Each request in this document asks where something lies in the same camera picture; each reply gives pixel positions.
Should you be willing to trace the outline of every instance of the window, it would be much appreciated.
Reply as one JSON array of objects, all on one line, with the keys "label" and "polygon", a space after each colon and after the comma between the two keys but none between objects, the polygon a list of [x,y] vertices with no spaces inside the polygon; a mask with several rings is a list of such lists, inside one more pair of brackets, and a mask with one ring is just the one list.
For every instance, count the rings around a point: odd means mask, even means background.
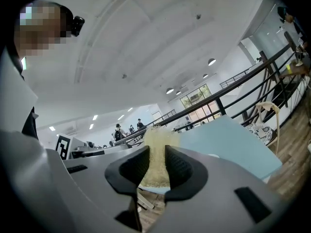
[{"label": "window", "polygon": [[[198,89],[190,92],[188,95],[182,97],[180,99],[180,101],[182,102],[182,104],[184,105],[185,109],[191,107],[192,105],[208,98],[211,95],[211,92],[208,88],[208,86],[205,84],[201,87],[199,87]],[[215,101],[211,102],[208,105],[204,105],[202,108],[197,109],[194,112],[191,112],[189,114],[190,119],[192,122],[197,121],[201,118],[204,118],[210,114],[212,114],[215,111],[218,111],[218,105]],[[208,119],[205,119],[204,122],[207,123],[209,121],[214,120],[215,118],[220,117],[220,113],[209,117]]]}]

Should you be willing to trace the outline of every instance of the black headband camera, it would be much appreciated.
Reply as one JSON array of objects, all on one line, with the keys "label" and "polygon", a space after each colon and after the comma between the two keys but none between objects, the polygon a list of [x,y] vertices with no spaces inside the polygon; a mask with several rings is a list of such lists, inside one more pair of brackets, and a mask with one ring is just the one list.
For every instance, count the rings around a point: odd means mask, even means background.
[{"label": "black headband camera", "polygon": [[71,25],[71,34],[74,36],[78,36],[84,23],[85,20],[82,17],[74,17]]},{"label": "black headband camera", "polygon": [[73,17],[70,9],[57,2],[51,2],[51,4],[58,6],[61,13],[66,15],[66,31],[71,31],[72,35],[78,36],[80,34],[83,24],[85,23],[85,20],[82,17]]}]

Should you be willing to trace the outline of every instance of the white shirt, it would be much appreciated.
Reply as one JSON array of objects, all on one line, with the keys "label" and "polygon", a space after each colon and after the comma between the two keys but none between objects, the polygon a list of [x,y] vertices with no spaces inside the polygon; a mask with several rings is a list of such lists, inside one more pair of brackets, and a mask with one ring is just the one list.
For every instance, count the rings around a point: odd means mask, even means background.
[{"label": "white shirt", "polygon": [[[123,129],[118,129],[116,128],[116,130],[119,130],[121,134],[126,135],[125,131]],[[116,130],[113,132],[113,138],[116,139]]]}]

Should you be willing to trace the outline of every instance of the light blue board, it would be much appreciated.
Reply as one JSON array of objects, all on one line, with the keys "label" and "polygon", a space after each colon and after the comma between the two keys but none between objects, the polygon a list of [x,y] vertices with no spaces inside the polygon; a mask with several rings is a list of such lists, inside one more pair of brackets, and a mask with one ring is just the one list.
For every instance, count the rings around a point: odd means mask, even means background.
[{"label": "light blue board", "polygon": [[262,180],[282,166],[270,149],[227,115],[181,133],[180,147],[202,154],[217,154]]}]

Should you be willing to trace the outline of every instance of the person standing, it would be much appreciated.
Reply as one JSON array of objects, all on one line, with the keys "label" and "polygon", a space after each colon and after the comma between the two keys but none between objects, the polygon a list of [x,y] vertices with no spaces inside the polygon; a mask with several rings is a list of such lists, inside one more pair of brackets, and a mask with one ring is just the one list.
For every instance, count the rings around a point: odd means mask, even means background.
[{"label": "person standing", "polygon": [[301,48],[303,51],[306,51],[309,55],[311,53],[308,42],[307,42],[307,36],[305,31],[303,30],[301,23],[298,21],[297,17],[294,15],[294,13],[287,7],[278,7],[277,13],[280,16],[280,21],[284,23],[285,21],[288,23],[293,23],[294,27],[297,31],[297,34],[301,34],[299,43],[301,43]]},{"label": "person standing", "polygon": [[137,129],[141,129],[142,127],[144,127],[143,123],[141,122],[140,118],[138,119],[138,123],[137,123]]},{"label": "person standing", "polygon": [[[73,20],[72,12],[55,2],[36,1],[21,9],[12,31],[6,32],[6,50],[22,78],[21,60],[26,56],[39,55],[51,44],[60,43],[61,38],[70,37]],[[38,139],[34,108],[22,133]]]},{"label": "person standing", "polygon": [[125,131],[123,129],[121,129],[121,125],[117,124],[113,138],[116,141],[120,141],[123,137],[127,137],[127,134],[125,133]]},{"label": "person standing", "polygon": [[131,126],[130,126],[130,128],[129,128],[129,131],[130,131],[130,134],[134,133],[134,131],[135,131],[132,124],[131,124]]}]

